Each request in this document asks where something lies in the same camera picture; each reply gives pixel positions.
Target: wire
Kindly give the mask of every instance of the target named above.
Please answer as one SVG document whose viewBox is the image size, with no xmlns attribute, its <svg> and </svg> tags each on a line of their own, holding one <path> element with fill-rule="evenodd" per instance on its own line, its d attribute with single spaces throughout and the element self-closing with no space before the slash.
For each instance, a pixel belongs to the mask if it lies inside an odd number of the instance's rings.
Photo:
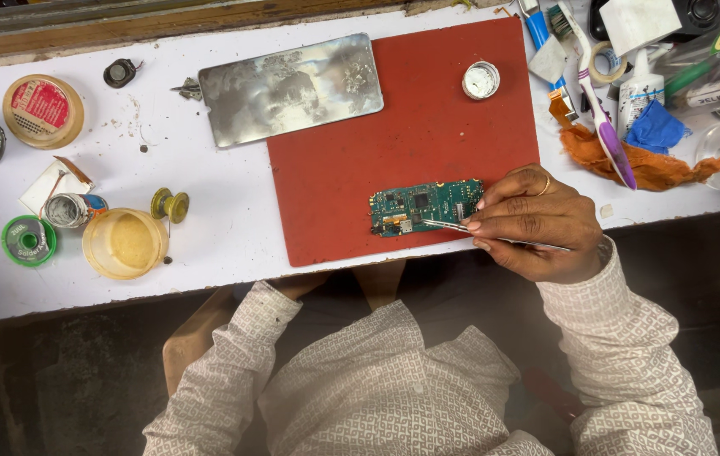
<svg viewBox="0 0 720 456">
<path fill-rule="evenodd" d="M 53 192 L 56 192 L 56 187 L 58 187 L 58 183 L 61 181 L 61 178 L 67 175 L 66 171 L 59 170 L 58 171 L 58 178 L 56 179 L 56 183 L 53 184 L 53 188 L 50 190 L 50 194 L 47 198 L 44 199 L 44 203 L 42 204 L 42 207 L 39 208 L 39 220 L 42 219 L 42 211 L 44 210 L 44 206 L 47 205 L 48 201 L 50 200 L 50 197 L 53 196 Z"/>
</svg>

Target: red label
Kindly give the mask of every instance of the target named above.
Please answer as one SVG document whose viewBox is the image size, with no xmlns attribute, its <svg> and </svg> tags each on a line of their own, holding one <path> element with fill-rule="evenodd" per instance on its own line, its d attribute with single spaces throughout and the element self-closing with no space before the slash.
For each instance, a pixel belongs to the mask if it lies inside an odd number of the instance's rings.
<svg viewBox="0 0 720 456">
<path fill-rule="evenodd" d="M 61 128 L 65 124 L 70 112 L 67 97 L 61 89 L 41 79 L 16 88 L 10 105 L 13 110 L 24 111 L 55 128 Z"/>
</svg>

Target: gold ring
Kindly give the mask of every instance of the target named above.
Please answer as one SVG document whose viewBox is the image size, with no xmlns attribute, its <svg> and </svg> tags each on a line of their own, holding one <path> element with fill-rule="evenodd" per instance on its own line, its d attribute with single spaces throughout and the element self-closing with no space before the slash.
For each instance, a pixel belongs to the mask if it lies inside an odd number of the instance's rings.
<svg viewBox="0 0 720 456">
<path fill-rule="evenodd" d="M 549 189 L 549 185 L 551 185 L 551 178 L 550 178 L 549 176 L 546 176 L 546 187 L 543 188 L 543 191 L 542 191 L 542 192 L 537 193 L 535 196 L 540 196 L 540 195 L 542 195 L 543 193 L 546 193 L 546 190 Z"/>
</svg>

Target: yellow container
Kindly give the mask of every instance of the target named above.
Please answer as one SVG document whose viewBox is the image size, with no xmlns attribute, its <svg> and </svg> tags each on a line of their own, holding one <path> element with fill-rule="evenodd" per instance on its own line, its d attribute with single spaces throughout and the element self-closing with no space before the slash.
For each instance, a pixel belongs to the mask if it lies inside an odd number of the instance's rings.
<svg viewBox="0 0 720 456">
<path fill-rule="evenodd" d="M 168 251 L 165 226 L 136 209 L 110 209 L 95 216 L 84 230 L 84 256 L 92 269 L 109 278 L 140 277 Z"/>
<path fill-rule="evenodd" d="M 2 115 L 11 133 L 38 149 L 73 142 L 84 124 L 81 97 L 69 84 L 47 75 L 30 75 L 10 85 Z"/>
</svg>

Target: black speaker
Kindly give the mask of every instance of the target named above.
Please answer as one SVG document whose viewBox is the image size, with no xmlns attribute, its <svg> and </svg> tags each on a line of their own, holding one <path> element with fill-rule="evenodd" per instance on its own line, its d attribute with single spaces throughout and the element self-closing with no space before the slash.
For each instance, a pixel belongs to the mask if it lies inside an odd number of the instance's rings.
<svg viewBox="0 0 720 456">
<path fill-rule="evenodd" d="M 720 26 L 720 0 L 661 0 L 671 1 L 681 20 L 681 28 L 661 39 L 665 42 L 686 43 Z M 588 15 L 588 31 L 597 41 L 609 41 L 599 8 L 608 0 L 593 0 Z"/>
</svg>

